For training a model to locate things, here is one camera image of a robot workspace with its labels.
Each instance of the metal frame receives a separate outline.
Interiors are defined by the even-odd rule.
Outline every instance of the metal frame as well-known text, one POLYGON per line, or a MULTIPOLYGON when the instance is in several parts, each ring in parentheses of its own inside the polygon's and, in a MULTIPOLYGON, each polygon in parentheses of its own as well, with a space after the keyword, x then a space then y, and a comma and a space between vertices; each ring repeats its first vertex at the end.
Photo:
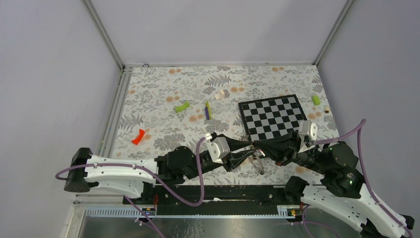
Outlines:
MULTIPOLYGON (((268 65, 316 65, 318 66, 324 57, 327 49, 330 47, 332 40, 337 34, 339 28, 341 27, 345 17, 350 11, 352 5, 356 0, 347 0, 343 9, 341 10, 336 22, 334 23, 331 31, 329 32, 322 48, 320 49, 314 62, 306 63, 194 63, 194 64, 151 64, 148 66, 152 67, 170 67, 170 66, 268 66, 268 65)), ((112 101, 109 106, 106 122, 103 127, 103 131, 97 146, 96 154, 102 157, 110 157, 113 149, 113 144, 115 141, 116 132, 118 129, 118 122, 121 116, 123 109, 123 104, 127 94, 127 88, 131 79, 131 75, 134 67, 143 67, 143 64, 129 64, 125 65, 120 55, 118 54, 117 49, 112 43, 111 38, 109 37, 101 19, 98 16, 98 13, 95 10, 91 0, 81 0, 81 2, 86 7, 87 12, 89 13, 93 23, 95 24, 98 33, 102 37, 106 47, 111 53, 112 58, 117 64, 118 68, 121 70, 121 76, 118 79, 118 83, 114 89, 112 95, 112 101)), ((65 233, 67 238, 77 238, 79 236, 80 230, 83 228, 83 220, 86 216, 86 211, 93 206, 106 206, 108 208, 115 209, 116 207, 127 209, 127 205, 121 203, 121 195, 76 195, 73 205, 73 210, 71 211, 71 220, 69 222, 69 227, 65 233)), ((180 218, 192 218, 192 216, 179 216, 180 218)), ((226 218, 278 218, 277 216, 225 216, 226 218)))
POLYGON ((344 19, 346 18, 347 14, 349 13, 352 5, 356 0, 347 0, 344 4, 343 9, 341 10, 340 14, 338 15, 337 20, 335 21, 334 25, 332 26, 331 31, 328 34, 327 39, 325 40, 324 44, 322 45, 321 50, 319 51, 317 57, 315 58, 313 65, 318 67, 319 63, 321 62, 322 58, 324 57, 326 51, 328 50, 329 46, 331 45, 332 40, 334 39, 335 35, 337 34, 338 30, 341 27, 344 19))
MULTIPOLYGON (((153 208, 153 205, 138 205, 141 208, 153 208)), ((157 215, 150 218, 223 218, 223 219, 295 219, 294 216, 288 216, 287 209, 298 209, 299 206, 277 206, 278 215, 157 215)), ((86 207, 85 216, 90 217, 125 217, 139 218, 143 217, 133 206, 89 206, 86 207)))
POLYGON ((97 146, 96 155, 98 156, 106 158, 111 156, 115 135, 118 130, 119 117, 121 116, 132 72, 132 67, 125 67, 124 72, 122 73, 114 91, 111 105, 109 106, 108 114, 106 117, 107 120, 103 127, 102 135, 97 146))
POLYGON ((109 37, 108 33, 105 30, 104 25, 102 24, 101 19, 98 16, 98 13, 95 10, 95 7, 93 6, 91 0, 82 0, 83 4, 85 5, 90 17, 92 18, 93 23, 95 24, 96 28, 98 29, 99 34, 101 35, 102 39, 104 40, 104 43, 106 47, 108 47, 109 52, 112 55, 112 58, 114 59, 115 63, 117 64, 118 68, 120 70, 124 69, 124 62, 122 61, 121 57, 118 54, 117 49, 115 48, 114 44, 111 41, 111 38, 109 37))
MULTIPOLYGON (((339 28, 341 27, 341 24, 343 23, 344 19, 346 18, 348 12, 350 11, 352 5, 354 4, 356 0, 347 0, 346 3, 343 6, 343 9, 341 9, 340 14, 337 17, 337 20, 335 21, 334 25, 332 26, 332 29, 328 33, 328 36, 322 45, 317 57, 312 63, 304 62, 304 63, 193 63, 193 64, 151 64, 148 66, 152 67, 170 67, 170 66, 225 66, 225 65, 237 65, 237 66, 263 66, 263 65, 315 65, 318 67, 320 64, 323 56, 325 55, 325 52, 329 48, 332 40, 334 39, 335 35, 337 34, 339 28)), ((85 5, 90 17, 92 18, 93 23, 98 29, 99 34, 101 35, 102 39, 104 40, 104 43, 106 47, 109 49, 115 63, 117 64, 118 68, 121 70, 124 70, 126 66, 129 67, 142 67, 144 64, 130 64, 125 65, 123 60, 118 54, 117 49, 115 48, 114 44, 112 43, 111 38, 109 37, 104 25, 102 24, 101 19, 98 16, 98 13, 95 10, 95 7, 92 4, 91 0, 82 0, 83 4, 85 5)))

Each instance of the white wall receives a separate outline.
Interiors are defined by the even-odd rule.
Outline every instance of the white wall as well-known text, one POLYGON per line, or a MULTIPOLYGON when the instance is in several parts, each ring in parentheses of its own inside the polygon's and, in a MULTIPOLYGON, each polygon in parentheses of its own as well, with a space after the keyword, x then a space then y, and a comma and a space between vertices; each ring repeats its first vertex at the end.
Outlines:
POLYGON ((93 0, 125 63, 313 62, 345 0, 93 0))
POLYGON ((54 174, 95 149, 118 69, 79 0, 0 0, 0 231, 61 235, 54 174))
MULTIPOLYGON (((356 1, 319 67, 340 133, 367 118, 362 147, 373 189, 416 223, 420 222, 419 12, 420 2, 415 0, 356 1)), ((356 136, 350 141, 356 148, 356 136)))

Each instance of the checkerboard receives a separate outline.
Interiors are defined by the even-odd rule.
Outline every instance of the checkerboard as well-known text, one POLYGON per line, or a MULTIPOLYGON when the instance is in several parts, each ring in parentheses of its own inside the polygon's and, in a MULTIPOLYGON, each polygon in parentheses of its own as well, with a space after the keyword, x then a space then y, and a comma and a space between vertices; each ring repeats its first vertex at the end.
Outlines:
POLYGON ((286 135, 306 120, 295 94, 239 103, 242 121, 250 140, 286 135))

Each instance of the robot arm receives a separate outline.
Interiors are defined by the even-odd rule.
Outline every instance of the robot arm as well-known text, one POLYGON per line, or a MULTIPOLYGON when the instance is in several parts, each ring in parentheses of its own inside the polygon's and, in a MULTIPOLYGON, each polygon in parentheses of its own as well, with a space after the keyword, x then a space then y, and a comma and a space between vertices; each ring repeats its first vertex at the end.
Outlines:
MULTIPOLYGON (((203 173, 224 167, 228 172, 238 167, 257 150, 270 157, 278 166, 296 163, 324 175, 321 180, 325 188, 309 185, 299 177, 291 177, 284 188, 289 201, 304 202, 339 218, 361 232, 365 237, 400 238, 404 228, 393 221, 370 196, 363 175, 356 170, 359 158, 345 142, 324 145, 320 150, 315 145, 317 127, 310 121, 300 124, 298 131, 282 137, 239 141, 223 134, 206 135, 209 150, 199 154, 203 173), (251 146, 251 150, 233 153, 238 149, 251 146)), ((159 176, 169 185, 182 184, 184 177, 192 179, 198 176, 194 153, 185 146, 180 146, 164 156, 147 160, 114 160, 92 155, 89 148, 80 148, 74 155, 71 165, 125 163, 127 167, 93 166, 69 171, 64 190, 69 192, 87 192, 102 189, 118 192, 130 198, 142 196, 144 183, 156 184, 148 173, 135 169, 145 167, 159 176)), ((409 229, 414 220, 388 210, 409 229)))

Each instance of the red toy block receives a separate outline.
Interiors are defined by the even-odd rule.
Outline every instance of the red toy block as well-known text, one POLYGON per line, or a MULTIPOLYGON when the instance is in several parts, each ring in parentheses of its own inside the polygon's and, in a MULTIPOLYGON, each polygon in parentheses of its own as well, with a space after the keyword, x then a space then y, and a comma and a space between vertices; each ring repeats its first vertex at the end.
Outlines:
POLYGON ((145 131, 142 130, 142 129, 140 129, 139 132, 140 132, 139 136, 136 139, 134 139, 134 140, 131 141, 135 145, 138 145, 140 143, 140 141, 142 140, 142 138, 143 138, 143 136, 145 134, 145 131))

